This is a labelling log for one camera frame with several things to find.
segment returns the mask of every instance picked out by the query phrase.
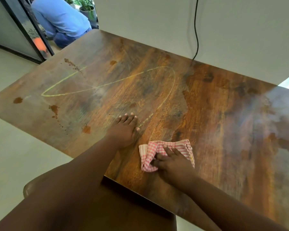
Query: potted plant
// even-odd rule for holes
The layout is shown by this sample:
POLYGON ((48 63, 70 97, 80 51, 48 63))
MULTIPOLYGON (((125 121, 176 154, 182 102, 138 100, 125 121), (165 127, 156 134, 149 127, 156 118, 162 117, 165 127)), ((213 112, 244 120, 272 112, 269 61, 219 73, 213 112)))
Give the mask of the potted plant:
POLYGON ((80 5, 79 11, 85 15, 91 25, 96 25, 96 11, 92 0, 76 0, 80 5))
POLYGON ((75 4, 73 0, 65 0, 73 9, 75 9, 75 4))

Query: blue jeans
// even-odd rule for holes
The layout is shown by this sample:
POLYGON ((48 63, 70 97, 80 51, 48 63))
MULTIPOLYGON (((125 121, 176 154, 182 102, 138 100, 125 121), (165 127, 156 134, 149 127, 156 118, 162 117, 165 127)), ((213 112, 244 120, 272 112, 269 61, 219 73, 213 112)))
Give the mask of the blue jeans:
POLYGON ((65 33, 57 32, 57 34, 54 36, 54 42, 56 43, 56 45, 58 47, 63 49, 66 46, 68 46, 70 43, 74 42, 75 40, 77 40, 78 38, 82 37, 84 34, 86 34, 87 32, 89 32, 91 30, 92 29, 89 28, 83 34, 81 34, 80 36, 76 36, 76 37, 68 36, 65 33))

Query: wet table surface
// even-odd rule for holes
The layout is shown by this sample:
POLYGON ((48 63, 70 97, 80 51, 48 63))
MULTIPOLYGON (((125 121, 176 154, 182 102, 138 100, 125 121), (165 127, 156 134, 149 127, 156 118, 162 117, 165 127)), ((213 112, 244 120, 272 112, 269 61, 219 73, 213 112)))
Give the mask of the wet table surface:
POLYGON ((206 181, 289 229, 289 90, 103 31, 0 92, 0 118, 76 157, 134 112, 140 137, 106 176, 195 223, 195 204, 140 169, 139 144, 189 139, 206 181))

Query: black cable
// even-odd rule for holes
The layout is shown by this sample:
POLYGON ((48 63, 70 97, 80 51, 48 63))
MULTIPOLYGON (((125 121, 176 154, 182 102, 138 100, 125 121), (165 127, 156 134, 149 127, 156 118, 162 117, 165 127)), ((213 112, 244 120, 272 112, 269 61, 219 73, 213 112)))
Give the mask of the black cable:
POLYGON ((194 29, 195 29, 195 35, 196 35, 196 39, 197 39, 197 51, 195 56, 193 57, 193 60, 196 58, 197 54, 198 54, 198 50, 199 50, 199 41, 198 41, 198 35, 197 35, 197 30, 196 30, 196 15, 197 15, 197 8, 198 8, 198 0, 196 2, 196 8, 195 8, 195 18, 194 18, 194 29))

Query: cleaning rag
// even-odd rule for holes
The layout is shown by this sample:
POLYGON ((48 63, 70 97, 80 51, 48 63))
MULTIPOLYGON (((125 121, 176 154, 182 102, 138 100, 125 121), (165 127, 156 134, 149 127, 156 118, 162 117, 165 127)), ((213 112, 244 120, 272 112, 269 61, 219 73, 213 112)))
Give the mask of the cleaning rag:
POLYGON ((157 167, 154 167, 150 162, 155 159, 154 156, 156 153, 162 155, 167 155, 163 145, 167 145, 170 149, 175 147, 178 149, 182 155, 184 155, 190 162, 193 167, 195 167, 195 160, 193 155, 193 148, 191 147, 189 140, 181 140, 178 142, 164 142, 164 141, 150 141, 148 144, 139 145, 139 153, 141 157, 141 170, 145 172, 153 172, 158 170, 157 167))

